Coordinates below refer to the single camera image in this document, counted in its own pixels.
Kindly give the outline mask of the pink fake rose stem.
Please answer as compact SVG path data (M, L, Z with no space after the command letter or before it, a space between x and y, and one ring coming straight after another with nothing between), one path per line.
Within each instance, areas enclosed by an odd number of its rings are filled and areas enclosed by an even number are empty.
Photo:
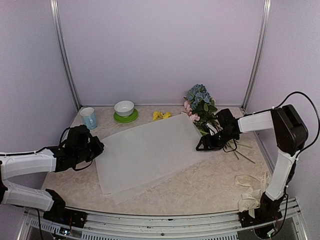
M218 118L214 115L214 113L218 111L215 107L214 100L212 100L211 103L206 103L205 101L196 103L195 101L190 102L185 98L183 106L185 112L203 136L214 135L218 130L222 130L221 125L218 123ZM253 160L237 150L238 145L240 144L237 140L234 142L229 140L222 149L225 153L233 153L238 160L240 159L239 156L241 156L255 164Z

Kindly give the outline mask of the blue hydrangea fake flower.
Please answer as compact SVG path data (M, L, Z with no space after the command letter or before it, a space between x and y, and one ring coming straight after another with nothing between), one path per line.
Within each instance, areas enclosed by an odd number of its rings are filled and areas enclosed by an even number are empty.
M184 109L194 123L215 124L215 100L203 84L196 84L184 97Z

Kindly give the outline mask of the yellow fake flower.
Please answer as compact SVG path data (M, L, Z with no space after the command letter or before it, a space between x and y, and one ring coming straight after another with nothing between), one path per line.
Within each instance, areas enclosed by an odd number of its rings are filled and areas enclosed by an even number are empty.
M152 120L168 119L172 116L170 112L162 113L161 111L154 111L152 114Z

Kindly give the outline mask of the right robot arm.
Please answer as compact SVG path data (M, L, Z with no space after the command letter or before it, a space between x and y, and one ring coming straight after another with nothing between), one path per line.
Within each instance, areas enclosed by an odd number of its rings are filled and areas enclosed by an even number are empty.
M242 228L261 226L256 231L258 238L271 239L283 228L287 212L281 211L281 204L289 202L287 192L297 161L301 153L310 148L319 138L319 133L309 144L309 131L295 107L283 100L279 105L269 109L245 114L236 118L228 109L222 109L213 115L217 125L205 125L210 133L202 136L196 146L197 151L226 150L232 142L234 152L241 134L257 133L264 130L273 131L276 161L272 169L271 180L266 189L261 191L256 206L239 211Z

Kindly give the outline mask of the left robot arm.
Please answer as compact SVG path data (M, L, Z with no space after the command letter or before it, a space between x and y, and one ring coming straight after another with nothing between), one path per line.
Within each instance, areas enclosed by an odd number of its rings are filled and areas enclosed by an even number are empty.
M0 154L0 203L43 211L43 218L54 223L83 228L87 214L66 207L53 189L34 189L10 181L11 178L35 173L59 173L69 169L79 172L83 162L89 166L104 151L104 144L84 125L66 128L58 145L29 152Z

